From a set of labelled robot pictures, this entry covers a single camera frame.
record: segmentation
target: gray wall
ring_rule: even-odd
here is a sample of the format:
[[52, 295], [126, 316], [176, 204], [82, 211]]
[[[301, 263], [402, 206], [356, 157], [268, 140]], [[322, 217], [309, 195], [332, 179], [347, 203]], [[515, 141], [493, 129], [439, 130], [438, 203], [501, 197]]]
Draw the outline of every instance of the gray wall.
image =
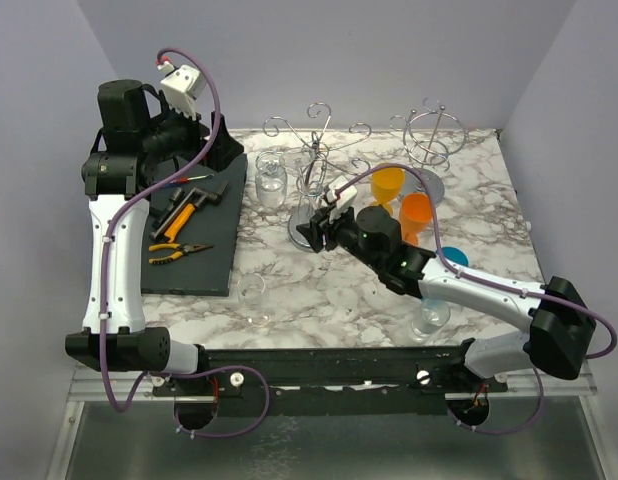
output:
[[112, 77], [73, 0], [0, 2], [0, 480], [43, 478], [60, 426], [91, 268], [80, 166]]
[[[545, 276], [570, 278], [618, 329], [618, 0], [576, 3], [503, 149]], [[618, 350], [592, 368], [618, 445]]]
[[325, 101], [333, 126], [379, 128], [427, 96], [470, 126], [503, 127], [574, 3], [78, 1], [121, 76], [158, 80], [153, 54], [165, 45], [198, 55], [230, 126], [272, 115], [307, 125], [306, 106]]

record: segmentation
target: hammer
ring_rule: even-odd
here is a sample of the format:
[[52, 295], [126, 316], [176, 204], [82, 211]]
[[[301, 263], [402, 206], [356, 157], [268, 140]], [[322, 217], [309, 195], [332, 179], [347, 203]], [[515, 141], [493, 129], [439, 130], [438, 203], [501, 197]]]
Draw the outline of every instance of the hammer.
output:
[[206, 203], [211, 203], [212, 205], [219, 205], [222, 201], [222, 195], [227, 189], [227, 185], [227, 181], [223, 182], [217, 192], [210, 192], [209, 190], [204, 190], [202, 188], [194, 188], [192, 190], [192, 195], [188, 195], [187, 197], [189, 198], [185, 199], [185, 201], [191, 201], [191, 203], [187, 204], [182, 209], [182, 211], [175, 218], [175, 220], [173, 220], [173, 223], [171, 223], [167, 231], [164, 233], [164, 236], [167, 238], [167, 240], [170, 243], [173, 243], [176, 240], [178, 232], [189, 221], [191, 215], [204, 207]]

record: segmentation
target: marble table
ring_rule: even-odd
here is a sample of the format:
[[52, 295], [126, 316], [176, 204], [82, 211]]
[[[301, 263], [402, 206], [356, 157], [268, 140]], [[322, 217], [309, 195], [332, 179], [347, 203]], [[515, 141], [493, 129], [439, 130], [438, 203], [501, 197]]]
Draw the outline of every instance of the marble table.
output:
[[[150, 326], [167, 326], [172, 338], [208, 348], [376, 347], [415, 345], [410, 320], [419, 300], [398, 296], [381, 285], [373, 272], [340, 249], [314, 254], [298, 250], [288, 239], [287, 220], [297, 205], [295, 178], [289, 195], [277, 209], [256, 199], [255, 159], [260, 152], [299, 146], [290, 133], [275, 138], [261, 131], [236, 131], [249, 156], [232, 290], [228, 298], [147, 295], [144, 310]], [[452, 144], [459, 132], [443, 135]], [[355, 137], [327, 132], [324, 143], [343, 144]], [[407, 163], [396, 132], [374, 133], [368, 140], [334, 152], [330, 160], [352, 168], [360, 157], [372, 166]], [[330, 170], [331, 177], [337, 173]], [[541, 280], [540, 269], [511, 186], [493, 130], [469, 133], [465, 148], [453, 156], [448, 171], [438, 167], [447, 192], [438, 207], [443, 245], [463, 250], [473, 268], [519, 280]], [[369, 179], [359, 184], [355, 207], [373, 198]], [[394, 202], [394, 215], [399, 204]], [[432, 230], [420, 236], [420, 246], [434, 248]], [[258, 273], [269, 290], [268, 307], [275, 312], [266, 325], [250, 324], [238, 308], [235, 285], [248, 273]], [[512, 330], [509, 325], [468, 308], [453, 315], [428, 344], [458, 344], [468, 337], [486, 338]]]

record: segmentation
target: pliers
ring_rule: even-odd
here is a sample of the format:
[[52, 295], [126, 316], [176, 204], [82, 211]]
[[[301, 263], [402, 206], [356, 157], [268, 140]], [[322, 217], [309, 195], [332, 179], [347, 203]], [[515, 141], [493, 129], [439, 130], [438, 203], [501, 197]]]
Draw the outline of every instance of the pliers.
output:
[[184, 245], [180, 245], [179, 243], [159, 243], [157, 245], [151, 245], [149, 247], [150, 252], [165, 249], [176, 250], [176, 252], [172, 253], [168, 257], [150, 258], [149, 263], [151, 265], [166, 265], [167, 263], [178, 260], [180, 257], [184, 257], [185, 255], [189, 255], [190, 253], [207, 250], [211, 247], [213, 247], [213, 245], [188, 245], [186, 243]]

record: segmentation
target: blue cup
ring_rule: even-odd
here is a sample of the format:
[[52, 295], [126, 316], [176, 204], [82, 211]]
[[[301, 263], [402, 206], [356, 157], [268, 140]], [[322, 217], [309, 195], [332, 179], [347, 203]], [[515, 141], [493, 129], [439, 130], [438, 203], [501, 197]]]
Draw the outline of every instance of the blue cup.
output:
[[469, 266], [469, 259], [462, 250], [456, 247], [442, 247], [442, 254], [447, 260], [457, 263], [462, 267]]

